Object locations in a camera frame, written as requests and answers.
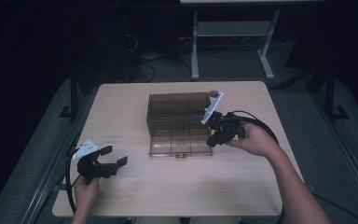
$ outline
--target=human hand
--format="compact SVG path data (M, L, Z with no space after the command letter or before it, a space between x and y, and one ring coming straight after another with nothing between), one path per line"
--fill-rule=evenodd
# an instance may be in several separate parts
M84 176L80 176L74 184L76 212L72 223L86 223L91 215L91 209L97 200L100 178L93 178L89 184Z
M261 127L251 122L241 122L245 130L245 137L238 140L230 140L227 144L249 152L252 155L270 158L276 152L282 152L281 147Z

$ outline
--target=white metal frame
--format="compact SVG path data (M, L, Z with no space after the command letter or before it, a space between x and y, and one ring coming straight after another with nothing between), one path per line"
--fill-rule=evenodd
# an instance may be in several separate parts
M275 10L270 21L198 21L198 12L195 11L193 21L193 51L191 53L191 79L198 80L200 77L199 60L197 57L198 36L264 36L266 42L261 49L257 50L257 55L266 77L273 79L274 74L266 56L279 13L279 9Z

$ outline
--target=table top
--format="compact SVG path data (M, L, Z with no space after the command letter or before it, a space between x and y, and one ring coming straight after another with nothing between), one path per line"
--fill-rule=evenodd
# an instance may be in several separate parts
M146 124L149 94L222 91L216 108L252 113L276 134L300 174L274 104L263 82L178 82L104 84L100 87L79 138L113 152L100 163L128 156L117 175L100 180L93 215L104 217L277 216L282 201L275 175L264 158L226 145L212 156L151 158ZM77 161L72 162L71 182ZM66 192L53 207L58 217L72 216Z

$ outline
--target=transparent plastic box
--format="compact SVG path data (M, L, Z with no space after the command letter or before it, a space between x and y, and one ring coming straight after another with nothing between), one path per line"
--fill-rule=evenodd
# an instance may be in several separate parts
M212 156L210 130L201 123L211 104L208 92L150 94L147 127L151 157Z

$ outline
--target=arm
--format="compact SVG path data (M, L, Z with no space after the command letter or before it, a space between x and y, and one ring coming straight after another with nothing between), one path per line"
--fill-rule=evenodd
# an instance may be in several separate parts
M75 182L76 211L72 224L85 224L89 220L99 193L99 180L100 178L93 178L87 185L86 178L80 176Z
M260 127L243 123L245 138L227 144L265 157L277 178L284 211L289 223L330 223L322 207L298 176L283 149Z

